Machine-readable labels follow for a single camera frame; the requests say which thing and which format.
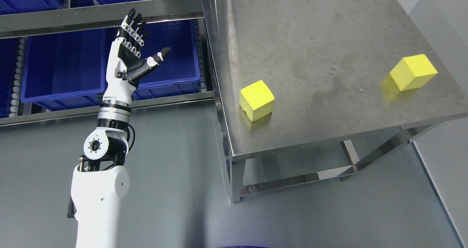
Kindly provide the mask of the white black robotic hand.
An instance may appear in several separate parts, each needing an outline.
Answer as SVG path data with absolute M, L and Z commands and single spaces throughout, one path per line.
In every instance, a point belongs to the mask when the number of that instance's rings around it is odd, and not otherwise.
M 103 102 L 114 100 L 130 104 L 139 81 L 156 70 L 171 52 L 171 48 L 165 47 L 154 55 L 141 56 L 149 33 L 147 23 L 141 20 L 142 15 L 132 8 L 117 28 L 107 60 Z

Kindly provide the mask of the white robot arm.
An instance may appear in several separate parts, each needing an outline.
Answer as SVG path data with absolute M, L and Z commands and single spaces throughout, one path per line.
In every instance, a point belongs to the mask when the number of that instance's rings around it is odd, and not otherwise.
M 104 94 L 97 126 L 83 143 L 72 173 L 69 217 L 78 223 L 77 248 L 116 248 L 121 202 L 130 188 L 125 158 L 135 141 L 129 94 Z

